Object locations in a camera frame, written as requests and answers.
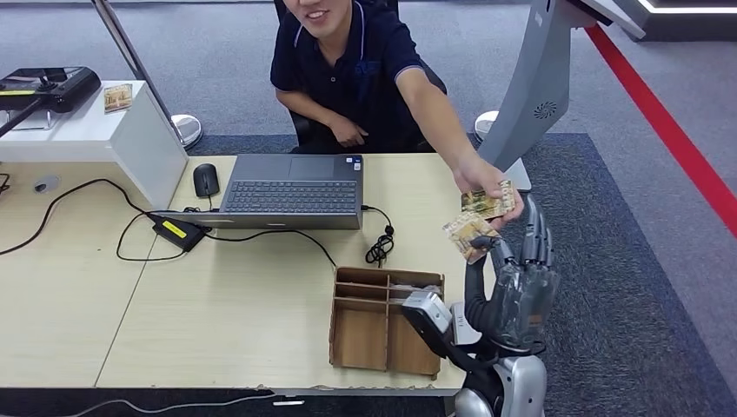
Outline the person's left hand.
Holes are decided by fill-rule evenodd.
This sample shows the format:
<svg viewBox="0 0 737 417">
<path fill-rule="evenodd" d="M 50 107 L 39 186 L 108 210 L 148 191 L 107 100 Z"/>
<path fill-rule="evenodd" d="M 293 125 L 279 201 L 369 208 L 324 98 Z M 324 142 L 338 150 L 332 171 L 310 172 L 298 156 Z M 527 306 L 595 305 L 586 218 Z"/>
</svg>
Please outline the person's left hand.
<svg viewBox="0 0 737 417">
<path fill-rule="evenodd" d="M 487 195 L 494 198 L 501 198 L 503 195 L 501 189 L 502 172 L 482 160 L 474 152 L 461 156 L 451 172 L 457 187 L 462 193 L 483 189 Z M 501 232 L 507 223 L 517 219 L 524 209 L 520 193 L 515 188 L 512 188 L 512 191 L 515 208 L 501 217 L 492 218 L 488 221 L 497 232 Z"/>
</svg>

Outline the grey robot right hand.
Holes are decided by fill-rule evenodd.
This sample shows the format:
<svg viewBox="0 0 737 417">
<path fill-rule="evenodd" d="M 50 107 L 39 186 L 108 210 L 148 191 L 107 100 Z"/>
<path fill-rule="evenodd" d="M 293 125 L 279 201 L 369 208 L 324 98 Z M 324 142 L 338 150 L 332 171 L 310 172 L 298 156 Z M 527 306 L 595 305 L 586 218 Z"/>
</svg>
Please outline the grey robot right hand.
<svg viewBox="0 0 737 417">
<path fill-rule="evenodd" d="M 561 277 L 553 270 L 554 246 L 541 206 L 526 194 L 528 220 L 521 252 L 501 237 L 470 240 L 481 257 L 465 272 L 464 314 L 485 341 L 527 353 L 541 341 Z"/>
</svg>

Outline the person's right hand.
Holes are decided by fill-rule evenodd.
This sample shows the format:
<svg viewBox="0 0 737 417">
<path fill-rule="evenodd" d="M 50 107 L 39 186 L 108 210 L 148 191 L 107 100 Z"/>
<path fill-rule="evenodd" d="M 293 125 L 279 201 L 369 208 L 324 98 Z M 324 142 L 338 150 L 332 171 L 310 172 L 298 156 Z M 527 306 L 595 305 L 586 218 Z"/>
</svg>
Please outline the person's right hand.
<svg viewBox="0 0 737 417">
<path fill-rule="evenodd" d="M 362 146 L 367 132 L 356 123 L 339 114 L 333 114 L 327 120 L 327 126 L 337 142 L 344 148 Z"/>
</svg>

